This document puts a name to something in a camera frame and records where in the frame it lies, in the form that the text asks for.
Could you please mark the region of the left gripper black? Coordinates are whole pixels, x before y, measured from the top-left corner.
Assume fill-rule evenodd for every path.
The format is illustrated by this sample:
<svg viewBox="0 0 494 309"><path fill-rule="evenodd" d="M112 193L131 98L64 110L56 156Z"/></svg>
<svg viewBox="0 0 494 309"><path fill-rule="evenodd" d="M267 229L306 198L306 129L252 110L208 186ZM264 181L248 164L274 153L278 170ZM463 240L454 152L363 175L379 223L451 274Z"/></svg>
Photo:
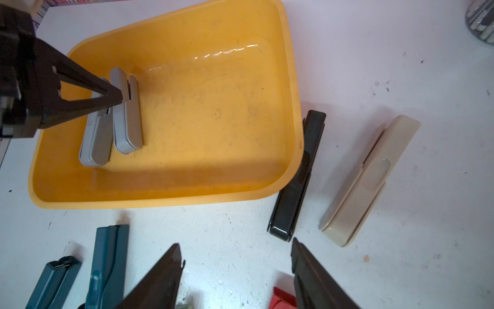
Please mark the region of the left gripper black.
<svg viewBox="0 0 494 309"><path fill-rule="evenodd" d="M40 124L28 106L36 92L33 61ZM47 129L122 101L122 90L36 39L29 13L1 5L1 138L32 138L38 125Z"/></svg>

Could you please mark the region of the yellow plastic storage tray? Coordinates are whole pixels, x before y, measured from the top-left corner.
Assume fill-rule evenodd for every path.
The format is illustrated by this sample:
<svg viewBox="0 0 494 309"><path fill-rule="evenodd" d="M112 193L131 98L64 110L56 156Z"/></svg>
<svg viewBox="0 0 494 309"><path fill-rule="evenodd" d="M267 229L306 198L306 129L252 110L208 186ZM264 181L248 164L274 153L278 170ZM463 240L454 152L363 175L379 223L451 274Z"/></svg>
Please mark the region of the yellow plastic storage tray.
<svg viewBox="0 0 494 309"><path fill-rule="evenodd" d="M68 57L138 83L144 145L102 167L78 153L86 118L41 131L28 180L44 209L164 207L265 198L304 152L297 72L280 1L208 1L106 32Z"/></svg>

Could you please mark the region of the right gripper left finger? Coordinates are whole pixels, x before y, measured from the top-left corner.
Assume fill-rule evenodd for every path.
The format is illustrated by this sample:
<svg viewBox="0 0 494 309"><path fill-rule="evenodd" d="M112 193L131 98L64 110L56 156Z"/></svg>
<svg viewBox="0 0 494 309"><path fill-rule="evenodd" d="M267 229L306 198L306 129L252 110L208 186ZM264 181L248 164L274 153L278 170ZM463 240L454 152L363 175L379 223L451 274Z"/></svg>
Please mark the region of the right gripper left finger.
<svg viewBox="0 0 494 309"><path fill-rule="evenodd" d="M175 243L117 308L175 308L184 267Z"/></svg>

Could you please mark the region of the grey pruning pliers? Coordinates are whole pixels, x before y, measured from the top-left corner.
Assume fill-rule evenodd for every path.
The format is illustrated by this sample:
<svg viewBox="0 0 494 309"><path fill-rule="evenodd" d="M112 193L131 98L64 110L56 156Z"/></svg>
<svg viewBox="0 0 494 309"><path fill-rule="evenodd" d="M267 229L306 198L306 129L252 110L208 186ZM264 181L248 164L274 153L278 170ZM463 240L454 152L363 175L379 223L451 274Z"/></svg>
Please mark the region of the grey pruning pliers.
<svg viewBox="0 0 494 309"><path fill-rule="evenodd" d="M122 92L122 103L113 107L114 145L122 154L128 155L143 147L138 83L122 68L110 72L111 84Z"/></svg>
<svg viewBox="0 0 494 309"><path fill-rule="evenodd" d="M86 167L102 167L109 162L113 142L112 108L102 109L87 116L79 161Z"/></svg>

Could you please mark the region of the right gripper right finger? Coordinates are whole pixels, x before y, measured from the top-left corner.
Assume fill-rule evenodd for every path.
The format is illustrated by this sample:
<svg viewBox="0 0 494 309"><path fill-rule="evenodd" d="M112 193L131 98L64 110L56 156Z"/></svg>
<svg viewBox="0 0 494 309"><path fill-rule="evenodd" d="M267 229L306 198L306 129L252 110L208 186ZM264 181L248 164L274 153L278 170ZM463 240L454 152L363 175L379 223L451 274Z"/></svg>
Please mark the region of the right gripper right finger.
<svg viewBox="0 0 494 309"><path fill-rule="evenodd" d="M298 308L360 308L296 238L291 257Z"/></svg>

